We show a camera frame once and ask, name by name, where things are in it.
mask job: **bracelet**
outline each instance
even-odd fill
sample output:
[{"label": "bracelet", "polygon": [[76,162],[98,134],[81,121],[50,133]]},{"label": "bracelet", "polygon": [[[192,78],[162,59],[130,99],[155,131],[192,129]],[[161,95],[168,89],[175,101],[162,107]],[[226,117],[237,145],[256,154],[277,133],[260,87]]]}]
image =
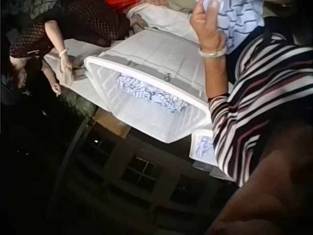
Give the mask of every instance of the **bracelet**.
[{"label": "bracelet", "polygon": [[216,59],[219,57],[222,57],[223,55],[225,55],[227,52],[227,46],[225,44],[225,46],[223,47],[222,50],[219,51],[215,51],[212,53],[206,53],[203,50],[201,50],[201,48],[199,48],[199,55],[202,56],[203,58],[210,58],[210,59]]},{"label": "bracelet", "polygon": [[61,57],[62,55],[64,55],[64,53],[67,52],[67,48],[65,48],[62,52],[59,53],[59,57]]}]

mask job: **dark pants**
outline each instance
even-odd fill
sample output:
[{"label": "dark pants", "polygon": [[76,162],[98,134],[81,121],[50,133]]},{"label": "dark pants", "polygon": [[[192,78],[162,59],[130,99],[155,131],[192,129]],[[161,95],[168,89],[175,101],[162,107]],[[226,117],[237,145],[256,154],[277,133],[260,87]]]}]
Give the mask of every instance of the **dark pants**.
[{"label": "dark pants", "polygon": [[265,27],[258,26],[252,31],[249,36],[229,55],[226,56],[226,69],[228,81],[232,84],[235,83],[235,69],[236,64],[239,59],[241,52],[246,48],[246,46],[255,38],[264,34],[265,28],[272,33],[279,33],[283,35],[287,42],[294,43],[292,31],[288,26],[284,23],[283,19],[279,17],[266,17],[264,18]]}]

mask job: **red cloth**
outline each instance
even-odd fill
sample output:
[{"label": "red cloth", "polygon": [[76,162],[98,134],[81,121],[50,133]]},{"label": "red cloth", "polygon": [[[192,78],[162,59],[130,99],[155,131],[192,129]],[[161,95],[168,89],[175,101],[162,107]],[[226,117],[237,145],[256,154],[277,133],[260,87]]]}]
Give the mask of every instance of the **red cloth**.
[{"label": "red cloth", "polygon": [[121,12],[127,7],[134,5],[138,2],[140,2],[140,0],[106,0],[106,3],[118,12]]}]

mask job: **person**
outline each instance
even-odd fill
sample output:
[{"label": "person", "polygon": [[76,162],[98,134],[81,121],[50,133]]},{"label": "person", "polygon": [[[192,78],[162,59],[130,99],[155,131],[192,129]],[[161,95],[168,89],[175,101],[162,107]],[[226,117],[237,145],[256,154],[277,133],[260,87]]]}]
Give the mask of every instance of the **person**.
[{"label": "person", "polygon": [[139,15],[128,19],[103,0],[72,0],[56,13],[39,15],[15,38],[5,81],[12,88],[22,88],[30,71],[42,70],[52,90],[60,94],[60,85],[44,55],[55,47],[61,57],[61,71],[71,71],[65,39],[109,47],[112,41],[125,39],[132,25],[141,23]]},{"label": "person", "polygon": [[312,217],[313,48],[265,25],[243,49],[229,94],[218,8],[212,0],[205,12],[200,0],[191,25],[204,57],[215,156],[240,188],[206,234],[300,234],[299,223]]}]

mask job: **hand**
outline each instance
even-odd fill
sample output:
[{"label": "hand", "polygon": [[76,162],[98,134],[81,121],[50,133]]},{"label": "hand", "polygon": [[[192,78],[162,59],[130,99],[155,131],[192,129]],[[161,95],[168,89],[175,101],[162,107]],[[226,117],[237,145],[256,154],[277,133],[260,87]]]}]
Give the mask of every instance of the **hand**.
[{"label": "hand", "polygon": [[51,85],[52,90],[54,91],[55,94],[60,95],[61,94],[61,86],[59,83],[54,83]]},{"label": "hand", "polygon": [[198,36],[201,49],[207,53],[222,50],[225,46],[223,33],[217,29],[218,13],[217,0],[211,0],[206,12],[203,0],[199,0],[191,15],[190,24]]},{"label": "hand", "polygon": [[69,59],[66,53],[61,56],[61,72],[63,72],[65,68],[70,68],[70,70],[73,69],[73,62]]}]

